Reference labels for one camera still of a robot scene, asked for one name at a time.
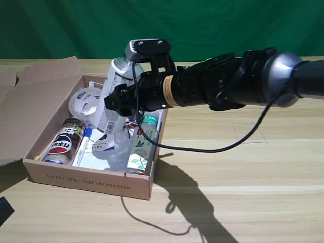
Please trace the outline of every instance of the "tin can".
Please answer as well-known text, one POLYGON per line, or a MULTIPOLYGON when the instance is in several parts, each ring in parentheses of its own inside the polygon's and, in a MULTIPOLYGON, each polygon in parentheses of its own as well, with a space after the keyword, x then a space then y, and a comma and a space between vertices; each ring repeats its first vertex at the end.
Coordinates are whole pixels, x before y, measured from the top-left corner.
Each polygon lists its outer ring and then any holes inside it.
POLYGON ((62 165, 72 165, 85 130, 86 125, 81 120, 76 118, 66 119, 44 161, 62 165))

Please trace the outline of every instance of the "white plastic container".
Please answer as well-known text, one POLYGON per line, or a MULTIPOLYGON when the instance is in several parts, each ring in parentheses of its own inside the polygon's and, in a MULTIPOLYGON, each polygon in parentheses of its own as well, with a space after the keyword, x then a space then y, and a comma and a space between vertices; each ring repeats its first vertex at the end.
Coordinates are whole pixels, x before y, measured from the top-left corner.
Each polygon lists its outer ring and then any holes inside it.
POLYGON ((77 91, 69 101, 69 110, 71 114, 83 121, 87 127, 93 126, 93 118, 99 102, 101 89, 84 88, 77 91))
MULTIPOLYGON (((122 57, 115 58, 111 62, 94 116, 94 126, 104 134, 117 134, 124 127, 127 118, 120 116, 116 111, 106 109, 104 99, 114 91, 117 85, 131 86, 134 84, 132 64, 133 62, 122 57)), ((137 63, 135 65, 137 81, 142 72, 144 69, 137 63)))

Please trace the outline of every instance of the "green backdrop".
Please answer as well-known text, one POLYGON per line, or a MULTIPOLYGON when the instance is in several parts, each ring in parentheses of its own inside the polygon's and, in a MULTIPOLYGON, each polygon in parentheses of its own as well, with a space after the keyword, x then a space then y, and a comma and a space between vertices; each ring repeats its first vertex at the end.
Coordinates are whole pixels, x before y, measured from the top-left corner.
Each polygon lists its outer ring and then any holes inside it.
POLYGON ((176 61, 278 47, 324 56, 323 0, 0 0, 0 58, 114 58, 164 38, 176 61))

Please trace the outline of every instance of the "white marker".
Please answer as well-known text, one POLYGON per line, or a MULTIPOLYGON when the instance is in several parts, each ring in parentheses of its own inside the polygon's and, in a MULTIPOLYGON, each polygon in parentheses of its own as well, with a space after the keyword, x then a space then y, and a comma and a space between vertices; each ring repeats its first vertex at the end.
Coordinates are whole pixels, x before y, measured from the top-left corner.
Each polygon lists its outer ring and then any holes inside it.
POLYGON ((74 157, 72 166, 79 166, 80 165, 80 162, 81 162, 82 157, 83 157, 83 155, 85 153, 85 150, 86 150, 88 141, 90 139, 91 133, 92 133, 92 129, 91 128, 87 128, 86 129, 86 132, 85 132, 85 135, 82 138, 82 142, 80 144, 80 147, 77 150, 76 155, 74 157))

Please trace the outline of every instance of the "robotic arm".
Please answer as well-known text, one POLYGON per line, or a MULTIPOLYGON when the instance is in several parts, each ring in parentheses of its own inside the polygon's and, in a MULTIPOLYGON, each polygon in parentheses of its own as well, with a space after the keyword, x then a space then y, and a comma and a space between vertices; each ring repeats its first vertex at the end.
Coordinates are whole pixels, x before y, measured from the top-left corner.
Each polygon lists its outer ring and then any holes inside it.
MULTIPOLYGON (((137 83, 140 110, 202 104, 214 111, 266 106, 285 87, 275 106, 288 107, 300 98, 324 99, 324 60, 303 61, 293 53, 266 48, 239 58, 229 53, 176 68, 170 50, 164 39, 132 40, 126 47, 126 58, 151 65, 137 83)), ((136 110, 136 99, 135 85, 118 85, 105 105, 129 116, 136 110)))

